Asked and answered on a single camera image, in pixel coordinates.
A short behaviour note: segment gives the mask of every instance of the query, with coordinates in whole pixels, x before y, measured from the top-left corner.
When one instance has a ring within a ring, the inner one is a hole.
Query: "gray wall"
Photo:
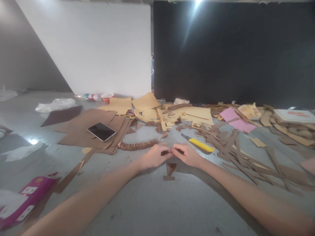
[[[0,86],[71,91],[14,0],[0,0]]]

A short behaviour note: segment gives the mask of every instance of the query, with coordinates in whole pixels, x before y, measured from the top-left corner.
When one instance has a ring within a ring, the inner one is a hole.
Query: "yellow utility knife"
[[[198,141],[197,139],[192,139],[185,134],[181,134],[185,139],[187,139],[192,144],[195,144],[197,147],[201,148],[202,150],[205,150],[206,152],[213,152],[215,149],[214,147],[209,147],[208,145]]]

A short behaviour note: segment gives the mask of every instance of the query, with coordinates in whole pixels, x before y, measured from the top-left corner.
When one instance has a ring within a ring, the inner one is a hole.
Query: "pink paper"
[[[240,118],[233,108],[228,108],[220,113],[220,116],[224,118],[225,121],[233,120],[235,118]],[[239,131],[249,133],[250,131],[256,128],[255,125],[248,124],[247,122],[243,121],[241,118],[237,121],[232,121],[229,123],[234,128],[238,129]]]
[[[301,166],[308,172],[315,175],[315,158],[308,159],[307,161],[301,162]]]

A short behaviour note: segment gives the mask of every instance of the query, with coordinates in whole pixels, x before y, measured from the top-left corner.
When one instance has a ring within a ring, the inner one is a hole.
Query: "person's left hand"
[[[173,153],[166,144],[155,144],[146,154],[140,158],[142,169],[158,167],[171,157],[173,157]]]

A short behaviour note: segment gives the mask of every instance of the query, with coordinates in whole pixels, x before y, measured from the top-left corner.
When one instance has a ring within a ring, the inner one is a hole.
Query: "cup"
[[[113,93],[104,93],[101,95],[101,98],[104,100],[105,103],[109,104],[109,98],[113,97]]]

